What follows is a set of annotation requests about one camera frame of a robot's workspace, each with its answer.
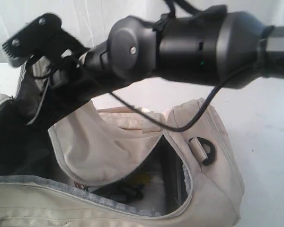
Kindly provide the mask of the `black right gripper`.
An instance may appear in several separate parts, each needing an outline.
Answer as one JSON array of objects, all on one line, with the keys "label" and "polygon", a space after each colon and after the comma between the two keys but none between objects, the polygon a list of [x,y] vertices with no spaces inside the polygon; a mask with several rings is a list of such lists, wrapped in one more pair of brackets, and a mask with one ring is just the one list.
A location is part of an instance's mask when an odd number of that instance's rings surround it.
[{"label": "black right gripper", "polygon": [[21,116],[27,123],[56,123],[109,92],[107,46],[75,52],[58,65],[32,56],[21,73]]}]

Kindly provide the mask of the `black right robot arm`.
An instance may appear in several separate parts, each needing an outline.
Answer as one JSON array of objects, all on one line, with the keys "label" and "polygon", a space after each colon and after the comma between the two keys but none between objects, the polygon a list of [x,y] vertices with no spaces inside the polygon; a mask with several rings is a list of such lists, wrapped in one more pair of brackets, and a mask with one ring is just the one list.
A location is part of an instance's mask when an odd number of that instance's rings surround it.
[{"label": "black right robot arm", "polygon": [[212,6],[177,18],[117,21],[108,39],[84,47],[46,13],[22,30],[27,54],[17,109],[27,122],[49,128],[99,95],[160,77],[240,89],[259,77],[284,79],[284,26],[264,25],[247,12]]}]

